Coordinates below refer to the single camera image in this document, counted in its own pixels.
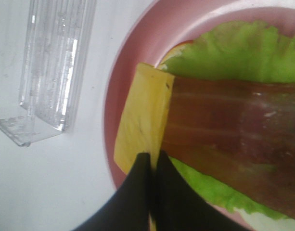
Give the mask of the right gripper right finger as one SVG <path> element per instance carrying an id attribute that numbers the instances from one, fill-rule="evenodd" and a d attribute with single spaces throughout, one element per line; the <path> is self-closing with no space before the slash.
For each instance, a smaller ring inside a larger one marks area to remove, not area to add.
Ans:
<path id="1" fill-rule="evenodd" d="M 158 231 L 235 231 L 236 223 L 207 204 L 161 151 L 156 167 Z"/>

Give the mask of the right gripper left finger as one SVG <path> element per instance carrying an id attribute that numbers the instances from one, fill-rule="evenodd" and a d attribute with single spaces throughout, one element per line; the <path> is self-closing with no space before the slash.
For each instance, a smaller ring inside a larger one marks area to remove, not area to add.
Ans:
<path id="1" fill-rule="evenodd" d="M 115 194 L 75 230 L 148 231 L 151 179 L 150 155 L 140 153 Z"/>

